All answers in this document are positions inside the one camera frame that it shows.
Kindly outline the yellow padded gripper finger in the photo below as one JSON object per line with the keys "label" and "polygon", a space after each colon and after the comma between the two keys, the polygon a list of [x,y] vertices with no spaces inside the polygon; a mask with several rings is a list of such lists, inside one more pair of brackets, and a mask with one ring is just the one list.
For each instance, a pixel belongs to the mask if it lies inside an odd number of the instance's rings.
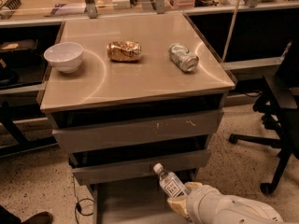
{"label": "yellow padded gripper finger", "polygon": [[188,212],[187,212],[187,199],[189,195],[197,188],[202,186],[202,183],[200,182],[186,182],[184,184],[185,188],[189,192],[188,194],[180,195],[176,198],[168,198],[167,202],[170,206],[170,208],[179,214],[182,217],[188,218]]}

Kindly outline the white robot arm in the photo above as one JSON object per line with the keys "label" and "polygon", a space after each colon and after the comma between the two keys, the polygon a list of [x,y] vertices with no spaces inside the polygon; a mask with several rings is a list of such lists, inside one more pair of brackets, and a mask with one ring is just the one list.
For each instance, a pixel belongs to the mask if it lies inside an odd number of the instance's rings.
{"label": "white robot arm", "polygon": [[269,204],[221,194],[216,188],[187,182],[188,196],[168,198],[171,209],[192,224],[282,224],[281,215]]}

